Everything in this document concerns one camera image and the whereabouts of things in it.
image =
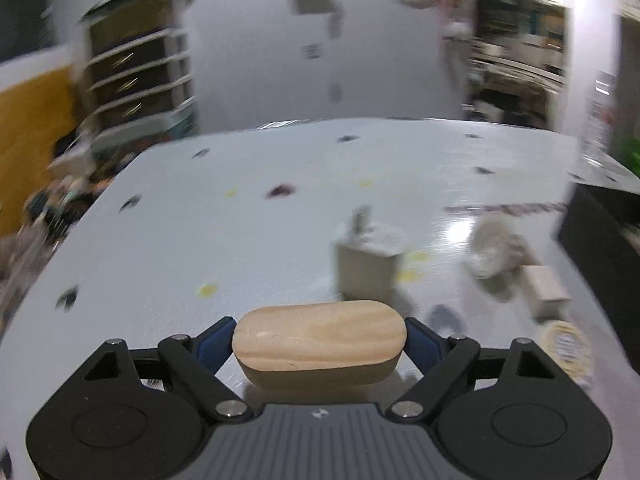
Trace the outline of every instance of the black box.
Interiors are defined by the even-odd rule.
[[[640,374],[640,254],[623,237],[640,222],[640,195],[578,184],[558,241],[600,302]]]

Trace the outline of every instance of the yellow spot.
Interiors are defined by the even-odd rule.
[[[210,298],[218,291],[218,287],[215,283],[205,283],[198,289],[198,296],[200,298]]]
[[[413,253],[409,253],[407,258],[412,262],[426,262],[429,259],[429,255],[427,251],[414,251]]]
[[[415,269],[403,269],[398,276],[398,280],[402,283],[417,282],[420,279],[420,272]]]

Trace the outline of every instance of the rounded wooden block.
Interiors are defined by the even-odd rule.
[[[269,390],[356,386],[385,379],[404,348],[402,317],[377,301],[265,306],[236,326],[247,378]]]

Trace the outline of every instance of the table surface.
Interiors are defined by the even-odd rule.
[[[339,142],[342,136],[356,137]],[[193,157],[200,150],[209,150]],[[155,346],[196,335],[220,317],[259,306],[333,301],[332,238],[361,205],[410,240],[394,307],[443,334],[462,330],[484,346],[535,338],[516,287],[469,276],[465,243],[475,216],[461,205],[566,203],[575,175],[640,193],[640,180],[609,161],[578,163],[571,137],[499,124],[347,119],[201,136],[142,153],[70,232],[16,313],[0,348],[0,432],[17,480],[36,480],[24,445],[28,423],[105,340]],[[494,173],[479,172],[485,168]],[[267,199],[279,184],[289,196]],[[119,211],[133,195],[134,207]],[[524,214],[514,228],[573,298],[567,318],[593,347],[589,394],[614,443],[603,479],[640,476],[640,378],[555,233],[561,213]],[[71,310],[58,297],[78,286]],[[252,405],[296,400],[248,383],[232,357],[218,377]],[[386,406],[420,373],[406,356],[382,383],[297,400],[366,400]]]

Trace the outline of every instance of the drawer handle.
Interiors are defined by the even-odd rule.
[[[113,67],[117,68],[119,67],[121,64],[126,63],[128,60],[130,60],[133,57],[133,52],[131,54],[128,54],[127,56],[121,57],[119,60],[117,60],[114,64]]]
[[[125,90],[129,90],[137,82],[138,82],[138,78],[137,77],[133,78],[131,81],[127,81],[126,83],[124,83],[122,86],[120,86],[116,90],[116,94],[119,94],[120,92],[124,92]]]
[[[138,103],[137,105],[132,106],[122,114],[122,118],[124,119],[125,117],[129,117],[130,115],[133,115],[137,111],[140,111],[140,108],[142,108],[142,103]]]

